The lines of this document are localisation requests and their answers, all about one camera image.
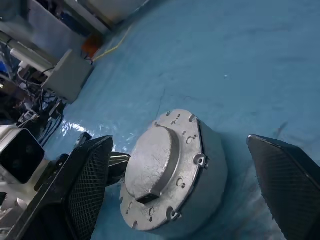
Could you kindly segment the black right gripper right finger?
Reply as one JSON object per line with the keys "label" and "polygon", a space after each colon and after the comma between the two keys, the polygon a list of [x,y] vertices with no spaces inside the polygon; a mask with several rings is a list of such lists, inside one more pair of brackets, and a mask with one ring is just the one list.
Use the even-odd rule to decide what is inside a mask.
{"label": "black right gripper right finger", "polygon": [[320,167],[298,146],[249,135],[262,196],[287,240],[320,238]]}

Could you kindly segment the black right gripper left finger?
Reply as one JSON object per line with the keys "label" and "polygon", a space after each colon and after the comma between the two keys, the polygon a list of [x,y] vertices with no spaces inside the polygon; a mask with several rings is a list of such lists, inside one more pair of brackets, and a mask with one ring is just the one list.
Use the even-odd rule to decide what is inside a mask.
{"label": "black right gripper left finger", "polygon": [[89,240],[108,181],[111,135],[75,148],[2,240]]}

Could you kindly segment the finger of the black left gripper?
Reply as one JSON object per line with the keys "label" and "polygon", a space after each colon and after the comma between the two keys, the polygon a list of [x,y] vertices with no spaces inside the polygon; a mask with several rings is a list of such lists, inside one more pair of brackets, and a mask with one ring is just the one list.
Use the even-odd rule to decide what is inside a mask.
{"label": "finger of the black left gripper", "polygon": [[126,173],[131,156],[127,153],[111,152],[108,161],[107,185],[118,183]]}
{"label": "finger of the black left gripper", "polygon": [[75,145],[80,146],[90,140],[91,140],[91,135],[87,132],[83,132],[77,139]]}

